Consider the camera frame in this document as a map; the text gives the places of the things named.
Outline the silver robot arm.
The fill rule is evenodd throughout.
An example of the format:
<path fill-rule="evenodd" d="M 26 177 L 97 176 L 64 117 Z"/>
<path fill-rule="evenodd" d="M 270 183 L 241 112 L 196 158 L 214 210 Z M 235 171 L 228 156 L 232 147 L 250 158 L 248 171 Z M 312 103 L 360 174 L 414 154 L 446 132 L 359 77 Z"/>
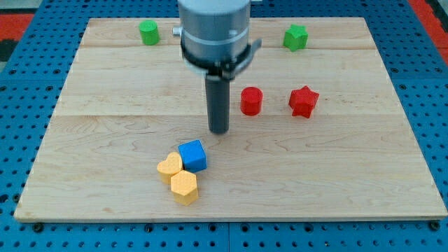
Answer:
<path fill-rule="evenodd" d="M 178 0 L 183 58 L 212 76 L 231 81 L 262 45 L 249 43 L 249 0 Z"/>

